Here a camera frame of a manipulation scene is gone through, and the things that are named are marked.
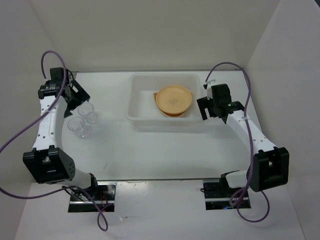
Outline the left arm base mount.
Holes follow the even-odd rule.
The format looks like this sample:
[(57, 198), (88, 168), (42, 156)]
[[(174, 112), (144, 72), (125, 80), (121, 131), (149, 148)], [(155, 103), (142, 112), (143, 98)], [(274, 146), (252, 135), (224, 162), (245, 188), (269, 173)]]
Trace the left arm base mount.
[[(102, 212), (114, 212), (117, 183), (115, 181), (99, 181), (97, 184), (95, 193), (88, 191), (88, 194)], [(79, 189), (67, 190), (67, 192), (70, 196), (69, 213), (98, 212), (94, 203)]]

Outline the clear glass cup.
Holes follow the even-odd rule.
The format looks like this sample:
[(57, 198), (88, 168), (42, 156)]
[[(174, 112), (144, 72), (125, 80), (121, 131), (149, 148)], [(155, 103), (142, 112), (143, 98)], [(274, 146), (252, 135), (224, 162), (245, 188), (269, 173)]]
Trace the clear glass cup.
[(78, 138), (84, 139), (88, 136), (88, 129), (86, 123), (84, 119), (79, 116), (71, 118), (67, 123), (67, 127)]
[(95, 124), (97, 121), (97, 115), (95, 113), (94, 106), (89, 102), (84, 102), (77, 109), (78, 114), (88, 123)]

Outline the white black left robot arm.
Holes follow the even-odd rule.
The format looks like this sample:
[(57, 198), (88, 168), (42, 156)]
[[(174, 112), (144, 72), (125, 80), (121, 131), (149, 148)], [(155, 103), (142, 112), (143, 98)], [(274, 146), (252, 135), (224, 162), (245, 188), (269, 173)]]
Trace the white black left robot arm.
[(90, 95), (61, 67), (51, 68), (50, 80), (38, 90), (41, 116), (32, 150), (22, 160), (38, 184), (59, 184), (81, 188), (88, 200), (100, 193), (97, 179), (91, 173), (78, 170), (75, 162), (63, 150), (62, 131), (65, 118), (90, 100)]

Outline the translucent white plastic bin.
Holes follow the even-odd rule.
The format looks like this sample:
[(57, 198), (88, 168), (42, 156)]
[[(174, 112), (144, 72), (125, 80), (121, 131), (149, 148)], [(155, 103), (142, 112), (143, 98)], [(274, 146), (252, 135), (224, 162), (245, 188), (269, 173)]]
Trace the translucent white plastic bin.
[(135, 73), (126, 118), (144, 132), (186, 132), (202, 121), (200, 78), (193, 73)]

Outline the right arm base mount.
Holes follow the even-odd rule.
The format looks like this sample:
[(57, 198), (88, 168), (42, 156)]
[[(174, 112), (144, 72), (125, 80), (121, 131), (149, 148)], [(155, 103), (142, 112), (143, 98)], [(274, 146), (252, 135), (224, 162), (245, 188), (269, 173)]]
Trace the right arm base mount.
[(213, 178), (203, 181), (200, 191), (204, 195), (206, 211), (232, 210), (236, 206), (230, 204), (231, 196), (240, 188), (230, 188), (226, 180)]

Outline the clear glass cup front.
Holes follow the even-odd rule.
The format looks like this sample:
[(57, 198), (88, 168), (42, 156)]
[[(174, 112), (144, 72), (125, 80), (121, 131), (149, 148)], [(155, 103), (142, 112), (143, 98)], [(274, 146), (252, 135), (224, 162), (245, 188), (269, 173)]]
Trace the clear glass cup front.
[(67, 127), (78, 138), (84, 139), (88, 136), (88, 129), (86, 123), (84, 119), (79, 116), (71, 118), (67, 123)]

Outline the woven bamboo triangular tray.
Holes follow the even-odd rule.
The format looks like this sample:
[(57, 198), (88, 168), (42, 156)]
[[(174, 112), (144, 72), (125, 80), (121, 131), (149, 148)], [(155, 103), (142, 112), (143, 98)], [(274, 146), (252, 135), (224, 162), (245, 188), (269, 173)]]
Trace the woven bamboo triangular tray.
[(183, 115), (190, 109), (190, 108), (188, 107), (185, 111), (180, 112), (180, 113), (175, 113), (175, 114), (167, 113), (167, 112), (163, 111), (163, 110), (159, 107), (159, 105), (157, 104), (157, 101), (156, 101), (157, 94), (158, 94), (157, 92), (154, 92), (154, 93), (153, 93), (153, 100), (154, 100), (157, 108), (158, 108), (165, 116), (167, 116), (167, 117), (170, 117), (170, 118), (179, 118), (179, 117), (183, 116)]

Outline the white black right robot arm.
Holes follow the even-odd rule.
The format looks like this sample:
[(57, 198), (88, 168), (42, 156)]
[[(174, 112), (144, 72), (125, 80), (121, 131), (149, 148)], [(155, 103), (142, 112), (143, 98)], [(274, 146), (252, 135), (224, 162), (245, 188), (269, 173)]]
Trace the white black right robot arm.
[(232, 101), (227, 84), (206, 83), (204, 89), (207, 95), (197, 100), (202, 119), (221, 119), (237, 134), (249, 151), (248, 170), (222, 174), (220, 193), (229, 197), (243, 187), (260, 192), (286, 185), (289, 180), (288, 150), (276, 146), (254, 124), (247, 113), (247, 103)]

